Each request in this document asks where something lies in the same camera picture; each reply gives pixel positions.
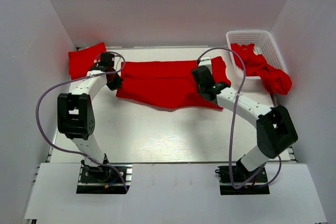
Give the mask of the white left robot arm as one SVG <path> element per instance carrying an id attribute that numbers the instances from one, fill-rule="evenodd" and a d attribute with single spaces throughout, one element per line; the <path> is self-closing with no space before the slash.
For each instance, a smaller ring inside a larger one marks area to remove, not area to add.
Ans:
<path id="1" fill-rule="evenodd" d="M 96 121 L 92 101 L 103 87 L 111 91 L 122 87 L 121 69 L 114 67 L 116 57 L 124 60 L 116 52 L 102 52 L 86 76 L 77 80 L 79 84 L 57 98 L 58 131 L 77 146 L 85 157 L 83 163 L 94 167 L 93 176 L 101 182 L 110 178 L 111 168 L 106 165 L 108 158 L 94 136 Z"/>

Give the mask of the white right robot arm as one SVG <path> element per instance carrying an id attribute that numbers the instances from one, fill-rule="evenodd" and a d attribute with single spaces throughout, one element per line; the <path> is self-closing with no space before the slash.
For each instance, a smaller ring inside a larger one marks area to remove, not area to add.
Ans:
<path id="1" fill-rule="evenodd" d="M 240 95 L 229 84 L 216 83 L 206 66 L 192 70 L 197 93 L 207 101 L 236 112 L 249 122 L 257 133 L 257 144 L 236 165 L 238 177 L 247 182 L 256 175 L 256 169 L 276 158 L 298 140 L 298 134 L 288 110 L 278 105 L 270 107 Z"/>

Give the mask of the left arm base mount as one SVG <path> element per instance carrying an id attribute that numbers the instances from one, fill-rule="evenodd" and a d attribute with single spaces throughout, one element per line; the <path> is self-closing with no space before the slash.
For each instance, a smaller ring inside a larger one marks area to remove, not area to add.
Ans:
<path id="1" fill-rule="evenodd" d="M 118 172 L 112 168 L 81 166 L 77 194 L 125 195 L 131 185 L 132 165 L 116 165 Z"/>

